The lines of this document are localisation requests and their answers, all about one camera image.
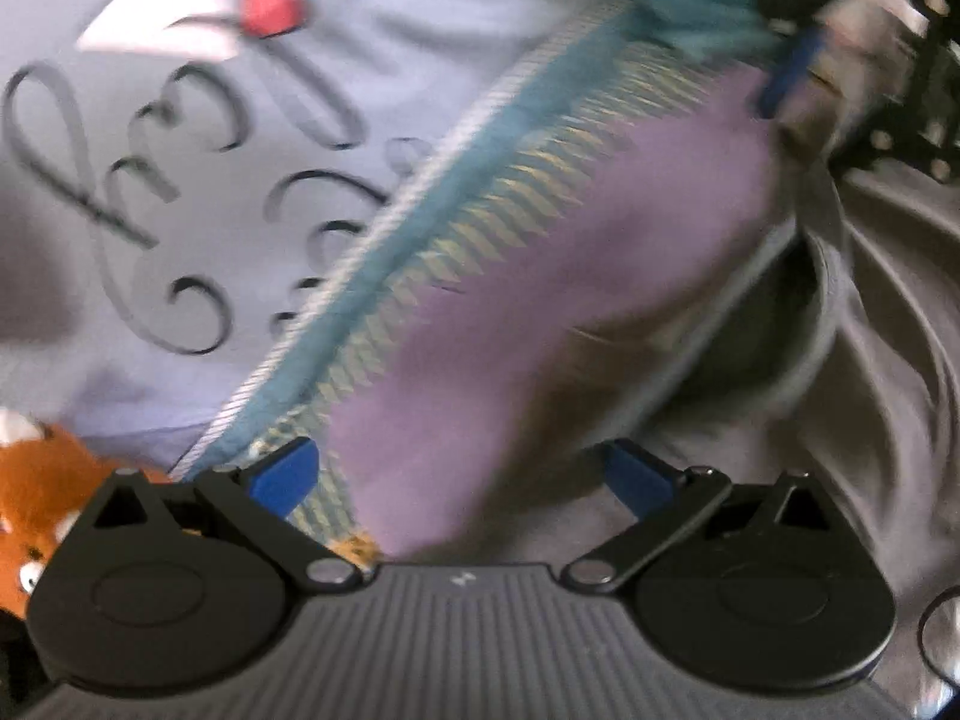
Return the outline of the grey floral sweatshirt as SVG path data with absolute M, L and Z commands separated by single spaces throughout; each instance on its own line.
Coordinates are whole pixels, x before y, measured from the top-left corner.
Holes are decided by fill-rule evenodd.
M 958 695 L 958 193 L 895 160 L 817 169 L 852 100 L 812 80 L 784 105 L 794 236 L 623 429 L 665 460 L 820 473 L 898 595 L 882 681 L 926 717 Z

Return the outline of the blue quilted bedspread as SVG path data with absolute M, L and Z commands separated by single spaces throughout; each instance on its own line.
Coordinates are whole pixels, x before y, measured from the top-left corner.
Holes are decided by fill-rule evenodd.
M 392 559 L 359 523 L 327 439 L 335 408 L 386 371 L 416 291 L 455 286 L 545 236 L 613 153 L 620 128 L 692 112 L 713 78 L 741 65 L 761 75 L 775 47 L 755 0 L 608 0 L 563 28 L 485 94 L 405 182 L 176 476 L 251 465 L 307 437 L 322 458 L 296 525 L 341 553 Z M 776 135 L 775 167 L 781 220 L 726 283 L 718 309 L 731 307 L 740 282 L 758 277 L 794 236 L 778 192 Z

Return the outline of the purple garment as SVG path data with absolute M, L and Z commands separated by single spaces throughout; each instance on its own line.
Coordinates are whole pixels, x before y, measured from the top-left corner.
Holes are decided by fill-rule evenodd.
M 392 559 L 568 561 L 628 527 L 587 446 L 656 403 L 726 283 L 781 220 L 761 75 L 620 128 L 545 236 L 428 284 L 327 444 Z

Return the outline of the red panda plush toy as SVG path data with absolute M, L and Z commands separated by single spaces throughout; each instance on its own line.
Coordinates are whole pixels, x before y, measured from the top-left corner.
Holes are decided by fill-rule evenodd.
M 169 476 L 138 461 L 94 455 L 62 426 L 6 406 L 0 433 L 2 611 L 25 621 L 53 553 L 99 486 L 121 468 L 142 472 L 151 483 L 169 483 Z

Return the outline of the lavender script pillow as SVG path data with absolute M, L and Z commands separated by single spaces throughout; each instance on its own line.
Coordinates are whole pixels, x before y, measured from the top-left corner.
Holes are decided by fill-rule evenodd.
M 601 0 L 2 0 L 2 401 L 171 463 L 475 99 Z

